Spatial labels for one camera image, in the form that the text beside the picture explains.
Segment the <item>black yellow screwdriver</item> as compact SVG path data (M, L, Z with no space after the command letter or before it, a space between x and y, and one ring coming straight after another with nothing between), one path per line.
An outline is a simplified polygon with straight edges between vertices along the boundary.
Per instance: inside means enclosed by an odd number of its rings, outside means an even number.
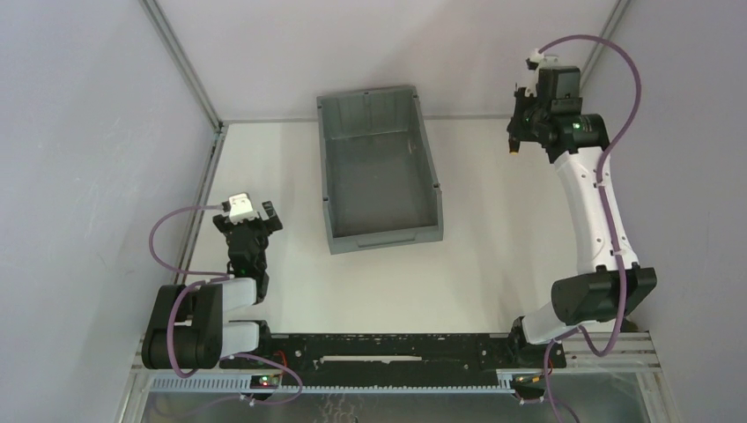
M520 151L521 141L514 136L510 136L508 139L509 152L513 155L517 155Z

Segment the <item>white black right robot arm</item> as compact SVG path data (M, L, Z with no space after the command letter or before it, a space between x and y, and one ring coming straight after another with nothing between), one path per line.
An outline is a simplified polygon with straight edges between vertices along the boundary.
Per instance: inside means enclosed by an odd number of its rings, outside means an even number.
M655 269L640 265L628 241L603 155L610 140L603 118L582 111L581 72L537 65L533 81L514 93L509 150L539 144L554 167L571 212L577 275L558 280L549 302L519 318L525 343L545 345L590 323L624 319L657 285Z

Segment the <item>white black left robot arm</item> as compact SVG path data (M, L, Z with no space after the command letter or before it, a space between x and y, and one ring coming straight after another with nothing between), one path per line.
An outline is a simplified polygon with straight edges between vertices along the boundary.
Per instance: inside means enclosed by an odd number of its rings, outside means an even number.
M256 208L247 194L229 197L211 210L213 225L225 237L223 271L196 271L189 285L158 290L141 347L148 369L172 370L179 377L217 366L224 357L251 353L269 341L259 320L227 320L227 314L258 305L268 293L266 251L270 236L283 228L272 202Z

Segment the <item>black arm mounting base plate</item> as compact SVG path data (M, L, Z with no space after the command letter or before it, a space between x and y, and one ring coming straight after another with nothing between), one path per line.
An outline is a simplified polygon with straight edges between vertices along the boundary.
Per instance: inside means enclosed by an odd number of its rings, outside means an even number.
M486 382L501 371L566 367L562 346L519 333L274 334L256 355L302 382Z

